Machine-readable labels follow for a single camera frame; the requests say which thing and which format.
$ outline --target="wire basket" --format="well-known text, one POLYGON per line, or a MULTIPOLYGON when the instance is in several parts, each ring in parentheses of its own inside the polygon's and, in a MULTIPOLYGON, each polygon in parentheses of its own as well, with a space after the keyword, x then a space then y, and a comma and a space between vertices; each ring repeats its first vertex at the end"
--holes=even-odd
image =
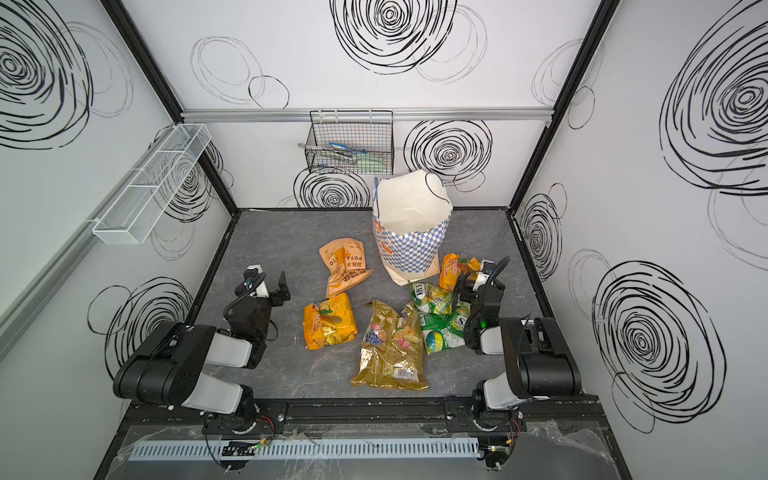
POLYGON ((392 111, 311 111, 304 148, 310 172, 334 167, 354 174, 392 174, 392 111))
POLYGON ((107 245, 143 243, 174 195, 194 175, 210 142, 203 124, 177 124, 93 228, 107 245))

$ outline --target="checkered pattern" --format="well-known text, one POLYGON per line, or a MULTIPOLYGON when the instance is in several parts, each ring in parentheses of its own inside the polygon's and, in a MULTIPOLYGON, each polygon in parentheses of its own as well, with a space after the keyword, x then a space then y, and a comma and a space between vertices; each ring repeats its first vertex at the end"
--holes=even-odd
POLYGON ((426 232, 411 232, 398 235, 382 227, 379 222, 373 224, 373 236, 382 258, 397 270, 405 273, 425 272, 437 255, 440 243, 448 228, 449 216, 437 227, 426 232))

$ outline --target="snack bag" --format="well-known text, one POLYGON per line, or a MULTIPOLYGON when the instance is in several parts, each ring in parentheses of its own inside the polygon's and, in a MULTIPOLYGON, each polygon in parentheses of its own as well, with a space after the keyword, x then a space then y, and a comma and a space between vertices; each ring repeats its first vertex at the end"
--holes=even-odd
POLYGON ((320 249, 320 256, 331 271, 327 296, 344 292, 373 273, 373 270, 366 270, 366 253, 362 242, 353 238, 339 238, 329 242, 320 249))
POLYGON ((469 318, 469 309, 468 303, 458 302, 449 316, 419 312, 427 355, 465 345, 464 325, 469 318))
POLYGON ((480 270, 482 265, 480 260, 473 258, 468 260, 463 255, 449 253, 442 258, 442 272, 440 273, 440 287, 453 291, 456 286, 458 276, 462 273, 473 274, 480 270))
POLYGON ((419 315, 413 302, 406 305, 401 315, 378 300, 366 306, 373 307, 373 315, 362 339, 359 373, 349 383, 383 389, 428 388, 419 315))
POLYGON ((411 283, 411 297, 419 312, 450 315, 453 292, 431 283, 411 283))
POLYGON ((308 349, 349 342, 356 334, 357 324, 346 293, 304 307, 304 340, 308 349))

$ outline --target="black wire basket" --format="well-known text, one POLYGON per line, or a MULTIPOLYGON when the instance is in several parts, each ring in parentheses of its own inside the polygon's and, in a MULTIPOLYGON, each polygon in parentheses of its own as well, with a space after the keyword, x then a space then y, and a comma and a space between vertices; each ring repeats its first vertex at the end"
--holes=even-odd
POLYGON ((392 174, 392 111, 316 110, 310 119, 310 134, 300 146, 311 172, 334 167, 354 174, 392 174))

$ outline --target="white mesh basket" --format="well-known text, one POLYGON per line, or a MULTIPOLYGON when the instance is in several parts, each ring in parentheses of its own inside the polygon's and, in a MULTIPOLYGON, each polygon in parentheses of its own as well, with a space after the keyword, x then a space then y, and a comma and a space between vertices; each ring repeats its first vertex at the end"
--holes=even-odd
POLYGON ((143 243, 210 142, 203 124, 178 124, 93 228, 108 245, 143 243))

